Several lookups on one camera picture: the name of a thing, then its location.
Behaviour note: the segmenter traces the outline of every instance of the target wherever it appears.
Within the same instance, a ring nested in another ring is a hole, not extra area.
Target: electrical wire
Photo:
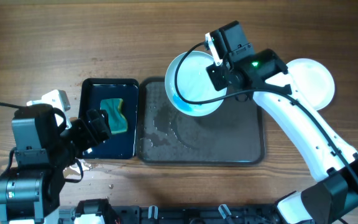
[[[82,178],[84,177],[84,170],[82,169],[81,162],[78,159],[75,159],[75,163],[77,163],[77,166],[80,169],[81,178],[80,179],[65,178],[65,182],[79,183],[82,180]]]
[[[24,107],[24,106],[17,106],[17,105],[13,105],[10,103],[1,103],[1,102],[0,102],[0,106],[6,106],[6,107],[10,107],[10,108],[15,108],[15,109],[21,109]]]
[[[348,222],[345,221],[345,220],[343,220],[343,218],[338,218],[338,220],[339,220],[341,223],[343,223],[343,224],[348,224]]]
[[[15,153],[16,151],[16,147],[14,147],[13,149],[11,149],[11,151],[9,152],[9,160],[7,162],[7,166],[6,166],[6,169],[4,170],[3,173],[6,173],[9,171],[9,169],[11,168],[12,166],[12,161],[13,161],[13,154]]]
[[[237,95],[240,95],[240,94],[255,93],[255,92],[269,92],[269,93],[274,93],[276,95],[282,96],[282,97],[288,99],[293,106],[295,106],[295,105],[298,106],[299,109],[301,109],[305,113],[305,115],[307,115],[307,117],[309,117],[309,119],[314,123],[314,125],[319,129],[321,134],[327,140],[328,144],[332,147],[333,151],[338,156],[338,158],[341,160],[341,162],[344,164],[346,169],[349,171],[350,175],[352,176],[352,178],[354,179],[354,182],[356,183],[356,185],[358,187],[358,176],[356,175],[354,170],[350,167],[349,163],[346,161],[345,157],[342,155],[342,152],[336,147],[336,145],[334,144],[333,140],[329,137],[328,133],[319,124],[317,119],[303,105],[301,105],[298,100],[290,97],[289,95],[285,95],[285,94],[279,93],[277,91],[272,91],[272,90],[258,89],[258,90],[241,90],[241,91],[237,91],[235,93],[228,94],[226,96],[221,96],[221,97],[217,97],[217,98],[210,99],[210,100],[204,100],[204,101],[189,101],[189,100],[186,100],[179,92],[179,87],[178,87],[178,72],[179,72],[179,68],[180,68],[181,64],[183,63],[183,61],[187,58],[187,56],[192,51],[194,51],[194,49],[196,49],[197,47],[199,47],[201,45],[204,45],[204,42],[196,44],[189,51],[187,51],[187,53],[179,61],[177,69],[175,70],[175,89],[177,91],[177,94],[178,94],[179,98],[182,101],[184,101],[185,103],[188,103],[188,104],[202,105],[202,104],[206,104],[206,103],[213,103],[213,102],[216,102],[216,101],[219,101],[219,100],[224,100],[226,98],[230,98],[230,97],[237,96]]]

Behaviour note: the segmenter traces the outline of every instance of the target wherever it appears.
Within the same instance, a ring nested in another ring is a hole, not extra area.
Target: wood grain
[[[139,3],[139,2],[219,2],[219,0],[37,0],[36,4],[95,4],[95,3]],[[0,6],[34,5],[31,0],[0,0]]]
[[[77,116],[89,77],[162,76],[204,34],[233,20],[256,50],[286,62],[315,59],[331,71],[336,95],[321,111],[358,149],[358,1],[241,1],[0,6],[0,101],[24,105],[65,90]],[[0,108],[0,174],[14,146],[14,110]],[[66,184],[62,205],[108,197],[112,205],[242,205],[274,202],[314,184],[293,144],[265,114],[267,155],[253,167],[155,167],[137,159],[87,161]],[[358,208],[345,216],[358,223]]]

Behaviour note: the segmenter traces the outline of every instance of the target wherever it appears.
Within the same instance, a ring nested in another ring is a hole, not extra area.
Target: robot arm
[[[55,93],[65,95],[63,91]],[[62,119],[59,125],[56,115]],[[0,222],[56,220],[59,193],[65,182],[80,181],[64,178],[64,168],[77,163],[82,178],[76,158],[111,137],[103,110],[89,110],[86,117],[73,121],[70,129],[65,129],[66,125],[64,112],[49,104],[35,102],[15,112],[12,130],[16,147],[0,176]],[[17,167],[11,168],[13,155]]]
[[[275,52],[267,49],[255,54],[237,21],[206,34],[205,45],[214,58],[214,64],[206,70],[215,89],[219,91],[231,85],[268,112],[294,143],[318,182],[303,192],[279,200],[277,208],[282,217],[288,223],[310,219],[317,223],[332,223],[356,208],[357,151],[310,105],[294,82],[291,70]]]

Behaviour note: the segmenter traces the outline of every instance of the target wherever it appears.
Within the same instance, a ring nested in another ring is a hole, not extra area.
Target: blue tray
[[[100,109],[104,99],[122,98],[122,114],[128,130],[84,152],[84,159],[130,159],[136,152],[137,106],[139,83],[131,78],[88,78],[82,83],[79,117],[89,109]]]

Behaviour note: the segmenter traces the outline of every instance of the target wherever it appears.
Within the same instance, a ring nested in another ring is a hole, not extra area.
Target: black mount
[[[64,119],[59,127],[55,114]],[[79,164],[75,158],[83,151],[111,137],[105,111],[89,110],[86,118],[71,123],[72,127],[65,129],[64,113],[46,104],[15,112],[12,130],[16,147],[12,152],[17,167],[8,166],[0,176],[1,223],[24,219],[43,223],[59,207],[59,193],[65,182],[81,180],[65,179],[64,168]]]
[[[266,49],[255,54],[240,23],[234,21],[209,34],[218,57],[223,61],[206,68],[216,91],[232,85],[238,90],[260,89],[292,94],[290,85],[280,87],[265,83],[266,79],[280,72],[287,74],[288,67],[273,50]]]
[[[59,224],[73,224],[85,214],[104,217],[106,224],[287,224],[274,204],[238,207],[110,206],[107,199],[80,201],[77,207],[59,209]],[[315,224],[313,220],[304,224]]]
[[[358,176],[358,158],[350,164]],[[329,177],[302,191],[301,199],[316,223],[332,223],[358,207],[358,187],[349,170],[328,170]]]

